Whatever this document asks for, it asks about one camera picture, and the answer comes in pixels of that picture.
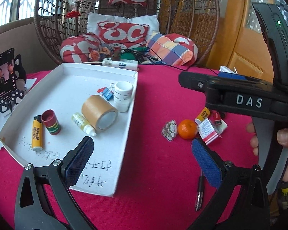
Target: red cup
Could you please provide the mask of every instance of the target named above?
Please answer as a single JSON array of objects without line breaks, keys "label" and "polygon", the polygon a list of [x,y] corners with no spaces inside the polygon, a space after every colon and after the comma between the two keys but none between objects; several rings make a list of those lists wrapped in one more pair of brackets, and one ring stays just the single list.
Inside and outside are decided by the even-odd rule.
[{"label": "red cup", "polygon": [[53,110],[46,110],[42,114],[42,122],[51,135],[57,135],[61,131],[61,126]]}]

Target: white pillow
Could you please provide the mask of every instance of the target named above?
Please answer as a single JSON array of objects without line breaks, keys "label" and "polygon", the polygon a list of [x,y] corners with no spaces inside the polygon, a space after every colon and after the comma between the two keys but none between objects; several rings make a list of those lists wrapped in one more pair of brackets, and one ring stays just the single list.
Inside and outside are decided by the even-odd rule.
[{"label": "white pillow", "polygon": [[95,13],[89,13],[88,15],[88,33],[92,32],[99,36],[100,30],[98,23],[99,22],[120,22],[120,23],[133,23],[133,24],[140,24],[140,25],[149,25],[149,30],[146,35],[145,40],[148,41],[153,33],[159,33],[159,21],[157,19],[157,16],[140,16],[135,17],[131,19],[126,19],[125,17],[119,17],[119,16],[107,16],[107,15],[101,15],[101,14],[95,14]]}]

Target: table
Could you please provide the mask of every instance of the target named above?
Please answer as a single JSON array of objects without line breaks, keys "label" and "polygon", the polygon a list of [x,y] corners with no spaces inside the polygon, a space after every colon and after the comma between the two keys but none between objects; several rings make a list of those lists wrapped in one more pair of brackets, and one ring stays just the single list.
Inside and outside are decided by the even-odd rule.
[{"label": "table", "polygon": [[[191,72],[214,75],[210,70]],[[29,74],[40,81],[48,72]],[[167,121],[194,119],[205,105],[202,93],[182,88],[180,71],[165,66],[142,66],[122,170],[114,198],[71,191],[81,209],[99,230],[184,230],[200,214],[194,211],[200,167],[191,153],[191,142],[177,136],[168,142],[161,134]],[[245,126],[250,117],[227,114],[228,128],[209,144],[224,160],[250,168],[258,163],[249,146]],[[23,168],[0,150],[0,213],[14,226],[16,194]],[[215,188],[206,182],[204,206]],[[46,186],[57,217],[64,217]],[[225,220],[239,192],[237,187],[220,221]]]}]

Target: orange fruit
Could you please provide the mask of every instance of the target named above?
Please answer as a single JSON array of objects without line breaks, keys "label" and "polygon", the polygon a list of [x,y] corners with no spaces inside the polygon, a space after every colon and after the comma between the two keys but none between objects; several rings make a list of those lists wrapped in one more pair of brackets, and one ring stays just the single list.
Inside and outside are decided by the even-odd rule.
[{"label": "orange fruit", "polygon": [[193,140],[197,134],[197,124],[193,120],[185,119],[178,125],[178,134],[185,140]]}]

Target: smartphone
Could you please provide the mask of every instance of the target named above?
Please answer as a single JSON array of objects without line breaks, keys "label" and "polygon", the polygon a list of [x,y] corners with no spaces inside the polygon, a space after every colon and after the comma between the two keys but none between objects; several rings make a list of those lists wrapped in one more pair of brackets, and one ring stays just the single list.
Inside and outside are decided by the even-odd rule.
[{"label": "smartphone", "polygon": [[0,99],[9,101],[11,92],[16,90],[16,74],[14,70],[14,48],[0,54]]}]

